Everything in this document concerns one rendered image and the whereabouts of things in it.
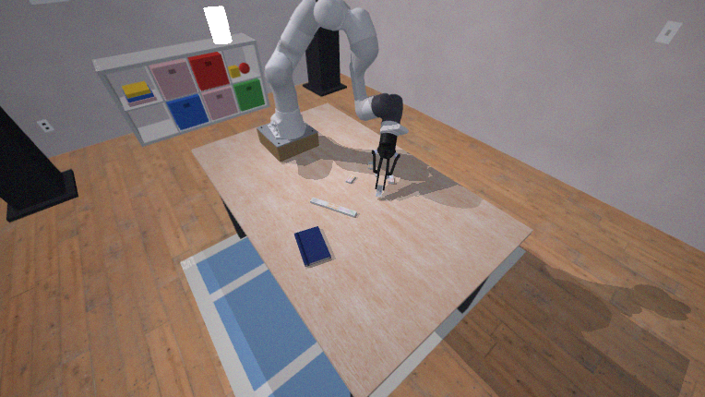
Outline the dark blue notebook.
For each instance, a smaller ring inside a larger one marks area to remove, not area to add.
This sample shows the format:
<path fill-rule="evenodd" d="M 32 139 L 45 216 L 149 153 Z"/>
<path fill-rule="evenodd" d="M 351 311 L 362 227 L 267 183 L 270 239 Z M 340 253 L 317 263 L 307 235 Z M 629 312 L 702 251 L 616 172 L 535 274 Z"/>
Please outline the dark blue notebook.
<path fill-rule="evenodd" d="M 318 226 L 294 234 L 305 267 L 331 259 Z"/>

